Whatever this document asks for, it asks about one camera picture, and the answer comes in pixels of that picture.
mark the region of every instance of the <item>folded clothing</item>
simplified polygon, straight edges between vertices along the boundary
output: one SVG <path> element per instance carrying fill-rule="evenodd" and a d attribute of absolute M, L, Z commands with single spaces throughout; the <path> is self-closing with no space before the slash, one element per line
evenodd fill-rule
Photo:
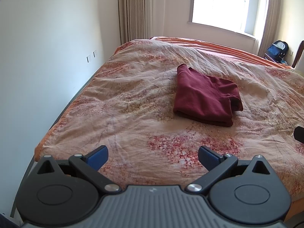
<path fill-rule="evenodd" d="M 199 73 L 186 64 L 177 67 L 173 112 L 212 125 L 231 127 L 232 112 L 242 111 L 238 86 L 232 81 Z"/>

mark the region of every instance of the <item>floral bedspread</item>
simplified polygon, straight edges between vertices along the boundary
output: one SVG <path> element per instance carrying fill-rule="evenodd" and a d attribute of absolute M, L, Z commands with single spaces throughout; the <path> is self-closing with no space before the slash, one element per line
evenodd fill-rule
<path fill-rule="evenodd" d="M 173 114 L 182 63 L 238 85 L 244 111 L 235 112 L 232 127 Z M 304 145 L 294 140 L 293 130 L 304 126 L 303 102 L 304 78 L 291 71 L 211 50 L 133 40 L 100 68 L 36 147 L 35 159 L 67 159 L 106 145 L 109 160 L 100 172 L 122 187 L 184 187 L 207 172 L 197 157 L 206 145 L 240 159 L 263 155 L 296 200 L 304 197 Z"/>

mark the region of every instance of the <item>backpack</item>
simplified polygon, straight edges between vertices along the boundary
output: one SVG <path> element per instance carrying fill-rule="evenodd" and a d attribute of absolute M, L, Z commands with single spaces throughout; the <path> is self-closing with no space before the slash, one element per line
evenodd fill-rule
<path fill-rule="evenodd" d="M 286 42 L 278 40 L 268 48 L 267 54 L 278 63 L 281 63 L 283 57 L 287 54 L 288 49 L 289 47 Z"/>

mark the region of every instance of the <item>silver screw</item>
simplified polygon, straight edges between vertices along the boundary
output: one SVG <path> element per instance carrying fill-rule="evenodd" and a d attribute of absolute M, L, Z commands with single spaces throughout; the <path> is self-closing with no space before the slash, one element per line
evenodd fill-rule
<path fill-rule="evenodd" d="M 114 183 L 107 184 L 104 188 L 108 192 L 117 192 L 120 189 L 119 186 Z"/>
<path fill-rule="evenodd" d="M 187 186 L 187 190 L 191 191 L 191 192 L 199 192 L 203 189 L 203 187 L 199 184 L 196 184 L 196 183 L 192 183 L 192 184 L 189 184 Z"/>

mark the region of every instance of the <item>beige curtain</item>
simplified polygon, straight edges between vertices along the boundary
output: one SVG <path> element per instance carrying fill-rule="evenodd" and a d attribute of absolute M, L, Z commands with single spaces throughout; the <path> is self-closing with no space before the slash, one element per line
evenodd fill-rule
<path fill-rule="evenodd" d="M 152 34 L 152 0 L 118 0 L 121 43 Z"/>
<path fill-rule="evenodd" d="M 279 21 L 281 0 L 268 0 L 266 8 L 265 27 L 259 42 L 258 56 L 264 57 L 267 49 L 275 40 L 277 25 Z"/>

